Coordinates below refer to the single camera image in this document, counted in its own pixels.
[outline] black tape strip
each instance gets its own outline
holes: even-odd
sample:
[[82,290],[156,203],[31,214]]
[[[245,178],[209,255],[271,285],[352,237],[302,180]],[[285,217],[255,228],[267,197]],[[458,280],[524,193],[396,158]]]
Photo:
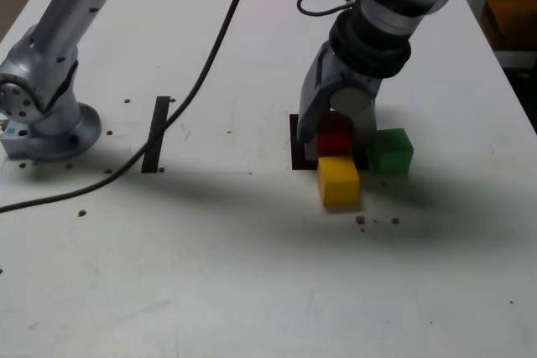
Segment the black tape strip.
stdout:
[[[169,99],[169,96],[157,96],[157,101],[154,103],[153,120],[149,129],[149,140],[151,140],[153,133],[158,131],[168,119]],[[163,138],[164,135],[160,136],[143,155],[142,174],[154,174],[158,171]]]

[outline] table surface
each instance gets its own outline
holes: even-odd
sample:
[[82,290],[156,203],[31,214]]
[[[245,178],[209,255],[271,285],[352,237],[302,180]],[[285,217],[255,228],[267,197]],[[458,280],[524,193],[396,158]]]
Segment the table surface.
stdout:
[[[29,1],[0,57],[48,1]],[[2,156],[2,205],[120,166],[155,97],[173,107],[190,90],[230,1],[109,0],[80,43],[76,95],[113,135],[73,169]],[[379,127],[414,144],[409,177],[364,174],[362,210],[339,214],[290,169],[289,114],[334,19],[295,1],[241,1],[164,137],[163,174],[139,163],[0,216],[0,357],[535,356],[537,139],[466,1],[424,20],[378,96]]]

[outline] black cable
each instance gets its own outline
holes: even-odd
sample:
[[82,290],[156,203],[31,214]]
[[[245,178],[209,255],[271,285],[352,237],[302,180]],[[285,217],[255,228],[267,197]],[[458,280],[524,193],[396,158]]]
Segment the black cable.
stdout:
[[212,63],[215,61],[216,55],[218,54],[218,50],[220,49],[222,42],[224,40],[224,37],[226,36],[227,29],[229,29],[229,25],[233,19],[233,15],[235,14],[235,11],[237,10],[237,6],[239,4],[240,0],[232,0],[232,3],[227,10],[226,17],[224,18],[224,22],[222,23],[222,27],[220,28],[220,32],[218,33],[218,36],[216,37],[216,41],[214,45],[212,45],[211,52],[207,58],[207,61],[205,65],[203,66],[203,69],[201,70],[201,73],[198,77],[198,80],[194,84],[194,87],[192,87],[192,90],[190,90],[190,93],[185,98],[185,100],[181,103],[179,108],[172,114],[171,117],[166,121],[166,123],[155,132],[154,136],[152,136],[120,169],[118,169],[116,172],[114,172],[112,175],[110,175],[108,178],[97,182],[96,184],[92,184],[90,186],[86,186],[85,188],[75,190],[73,192],[64,193],[62,195],[56,195],[56,196],[50,196],[50,197],[44,197],[43,199],[36,199],[36,200],[29,200],[29,201],[23,201],[21,203],[16,203],[14,205],[6,205],[4,207],[0,207],[0,213],[7,213],[8,211],[14,211],[14,210],[21,210],[28,207],[35,207],[36,205],[47,205],[49,203],[55,203],[57,201],[63,201],[72,199],[74,197],[86,195],[88,193],[93,192],[94,190],[98,190],[107,184],[110,184],[117,178],[119,178],[121,175],[125,174],[144,154],[148,149],[153,146],[153,143],[159,138],[164,135],[164,132],[168,127],[170,127],[177,118],[183,113],[183,111],[190,105],[198,91],[200,90],[201,86],[203,85],[203,82],[205,81],[205,78],[209,74],[209,70],[211,69]]
[[302,8],[302,2],[304,2],[304,0],[298,0],[296,2],[296,7],[299,9],[299,11],[302,14],[305,14],[306,16],[322,17],[322,16],[328,16],[330,14],[340,12],[341,10],[347,10],[348,8],[351,8],[353,6],[352,3],[349,3],[350,0],[345,0],[345,1],[347,1],[347,3],[342,4],[341,6],[338,6],[336,8],[331,8],[330,10],[325,10],[324,12],[311,12],[309,10],[305,10],[304,8]]

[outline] yellow cube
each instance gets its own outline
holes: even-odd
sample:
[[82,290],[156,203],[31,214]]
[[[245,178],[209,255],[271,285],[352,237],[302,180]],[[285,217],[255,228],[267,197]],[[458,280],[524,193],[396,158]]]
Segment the yellow cube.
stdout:
[[353,205],[358,202],[360,178],[352,157],[321,157],[317,184],[323,205]]

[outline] silver metal arm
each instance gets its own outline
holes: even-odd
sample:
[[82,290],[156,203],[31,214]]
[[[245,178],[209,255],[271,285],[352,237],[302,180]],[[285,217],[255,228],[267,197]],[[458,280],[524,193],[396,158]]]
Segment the silver metal arm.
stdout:
[[77,44],[106,0],[52,0],[38,24],[0,65],[1,137],[10,158],[60,160],[86,151],[101,133],[98,114],[78,104]]

